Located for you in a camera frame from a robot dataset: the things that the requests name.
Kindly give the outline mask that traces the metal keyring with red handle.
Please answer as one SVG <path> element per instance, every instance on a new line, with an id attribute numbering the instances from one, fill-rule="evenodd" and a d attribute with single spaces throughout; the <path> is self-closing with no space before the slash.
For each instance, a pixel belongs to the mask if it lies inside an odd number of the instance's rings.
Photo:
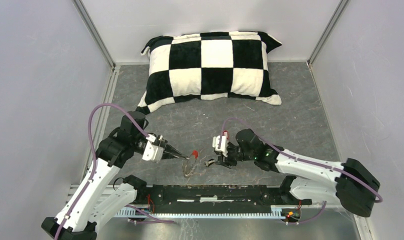
<path id="1" fill-rule="evenodd" d="M 198 157 L 199 152 L 197 150 L 193 150 L 190 157 L 183 162 L 182 174 L 185 178 L 190 178 L 195 173 Z"/>

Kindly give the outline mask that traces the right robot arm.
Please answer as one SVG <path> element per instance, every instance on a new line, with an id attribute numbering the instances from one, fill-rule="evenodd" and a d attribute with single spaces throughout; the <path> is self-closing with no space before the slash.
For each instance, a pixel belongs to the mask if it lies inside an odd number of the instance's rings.
<path id="1" fill-rule="evenodd" d="M 297 154 L 281 146 L 263 142 L 252 129 L 239 131 L 229 141 L 225 130 L 212 138 L 217 165 L 235 167 L 238 162 L 252 161 L 266 172 L 285 174 L 279 199 L 285 204 L 295 201 L 340 204 L 345 210 L 368 218 L 380 198 L 379 180 L 358 160 L 326 161 Z"/>

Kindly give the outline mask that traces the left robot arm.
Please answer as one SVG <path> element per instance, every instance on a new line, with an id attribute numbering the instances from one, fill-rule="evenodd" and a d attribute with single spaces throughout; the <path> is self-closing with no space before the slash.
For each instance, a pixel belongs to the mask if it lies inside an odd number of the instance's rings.
<path id="1" fill-rule="evenodd" d="M 104 190 L 134 154 L 144 161 L 186 159 L 168 144 L 162 135 L 146 133 L 149 122 L 144 113 L 129 111 L 95 151 L 95 158 L 83 181 L 65 207 L 55 216 L 46 217 L 42 229 L 55 240 L 94 240 L 98 231 L 126 205 L 143 203 L 149 196 L 147 182 L 133 175 L 105 200 Z"/>

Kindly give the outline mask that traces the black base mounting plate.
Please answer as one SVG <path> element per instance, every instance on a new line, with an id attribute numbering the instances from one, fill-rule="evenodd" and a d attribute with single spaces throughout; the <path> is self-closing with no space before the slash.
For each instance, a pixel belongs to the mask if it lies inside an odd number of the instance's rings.
<path id="1" fill-rule="evenodd" d="M 131 204 L 156 214 L 255 214 L 312 200 L 298 200 L 275 185 L 152 185 L 140 188 Z"/>

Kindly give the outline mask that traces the black white checkered pillow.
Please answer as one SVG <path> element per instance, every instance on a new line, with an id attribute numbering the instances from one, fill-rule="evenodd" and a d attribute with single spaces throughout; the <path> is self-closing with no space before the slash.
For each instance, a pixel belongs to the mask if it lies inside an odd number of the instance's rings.
<path id="1" fill-rule="evenodd" d="M 280 105 L 271 87 L 268 54 L 282 43 L 263 31 L 216 31 L 150 39 L 145 92 L 137 111 L 193 99 L 241 98 Z"/>

